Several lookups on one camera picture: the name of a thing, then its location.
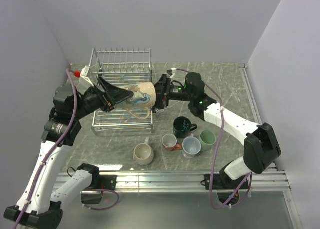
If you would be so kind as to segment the beige dragon pattern mug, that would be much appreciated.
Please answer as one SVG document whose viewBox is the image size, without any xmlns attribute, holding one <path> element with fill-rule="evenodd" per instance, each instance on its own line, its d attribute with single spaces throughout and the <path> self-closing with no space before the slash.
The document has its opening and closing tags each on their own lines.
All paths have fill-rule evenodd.
<svg viewBox="0 0 320 229">
<path fill-rule="evenodd" d="M 136 84 L 129 84 L 120 86 L 121 89 L 133 92 L 133 96 L 126 99 L 116 106 L 117 109 L 125 110 L 130 115 L 138 120 L 146 120 L 150 114 L 151 109 L 156 103 L 156 89 L 152 82 L 141 82 Z M 132 110 L 145 110 L 146 116 L 139 117 L 134 114 Z"/>
</svg>

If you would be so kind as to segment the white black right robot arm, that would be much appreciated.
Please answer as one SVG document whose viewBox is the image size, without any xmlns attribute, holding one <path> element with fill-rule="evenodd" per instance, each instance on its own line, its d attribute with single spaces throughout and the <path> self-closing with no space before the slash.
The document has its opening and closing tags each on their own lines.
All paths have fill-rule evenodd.
<svg viewBox="0 0 320 229">
<path fill-rule="evenodd" d="M 202 121 L 221 128 L 243 146 L 243 156 L 233 160 L 220 170 L 220 183 L 226 189 L 233 188 L 238 179 L 250 173 L 262 174 L 281 154 L 273 127 L 268 123 L 248 121 L 223 107 L 205 93 L 207 84 L 199 73 L 190 72 L 183 85 L 171 82 L 173 71 L 163 74 L 154 85 L 156 109 L 165 109 L 171 100 L 188 102 L 190 112 Z"/>
</svg>

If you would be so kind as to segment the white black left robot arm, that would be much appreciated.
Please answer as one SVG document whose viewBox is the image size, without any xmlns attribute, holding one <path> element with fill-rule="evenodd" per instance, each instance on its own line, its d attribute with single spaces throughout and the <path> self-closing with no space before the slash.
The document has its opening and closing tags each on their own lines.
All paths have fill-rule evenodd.
<svg viewBox="0 0 320 229">
<path fill-rule="evenodd" d="M 80 120 L 98 109 L 110 112 L 134 93 L 98 78 L 102 89 L 90 86 L 80 94 L 74 83 L 56 89 L 54 107 L 44 126 L 40 152 L 29 183 L 16 205 L 7 207 L 4 218 L 32 229 L 56 229 L 69 204 L 85 190 L 101 184 L 99 168 L 78 167 L 75 175 L 57 191 L 54 185 L 82 126 Z"/>
</svg>

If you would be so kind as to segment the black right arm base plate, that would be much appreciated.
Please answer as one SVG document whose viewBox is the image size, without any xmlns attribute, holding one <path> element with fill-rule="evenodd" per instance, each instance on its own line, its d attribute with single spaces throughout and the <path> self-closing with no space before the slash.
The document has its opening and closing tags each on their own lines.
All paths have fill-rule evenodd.
<svg viewBox="0 0 320 229">
<path fill-rule="evenodd" d="M 204 179 L 200 182 L 202 186 L 205 187 L 206 190 L 210 189 L 210 174 L 205 174 Z M 239 184 L 243 181 L 245 176 L 241 176 L 236 180 L 228 179 L 224 175 L 220 175 L 215 173 L 213 176 L 212 189 L 213 190 L 235 190 Z"/>
</svg>

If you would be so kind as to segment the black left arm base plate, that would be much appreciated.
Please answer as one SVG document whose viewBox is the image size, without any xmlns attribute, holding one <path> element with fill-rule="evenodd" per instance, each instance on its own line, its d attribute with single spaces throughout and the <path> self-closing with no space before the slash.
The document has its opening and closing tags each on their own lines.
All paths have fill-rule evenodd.
<svg viewBox="0 0 320 229">
<path fill-rule="evenodd" d="M 95 189 L 116 190 L 117 176 L 116 175 L 100 175 Z"/>
</svg>

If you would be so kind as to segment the dark green mug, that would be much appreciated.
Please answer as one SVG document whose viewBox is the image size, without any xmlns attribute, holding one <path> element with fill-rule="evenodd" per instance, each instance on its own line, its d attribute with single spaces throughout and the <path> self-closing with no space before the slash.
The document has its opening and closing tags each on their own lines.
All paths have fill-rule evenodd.
<svg viewBox="0 0 320 229">
<path fill-rule="evenodd" d="M 188 137 L 191 132 L 197 128 L 197 124 L 192 123 L 187 117 L 184 116 L 177 117 L 173 122 L 173 134 L 178 139 L 184 139 Z"/>
</svg>

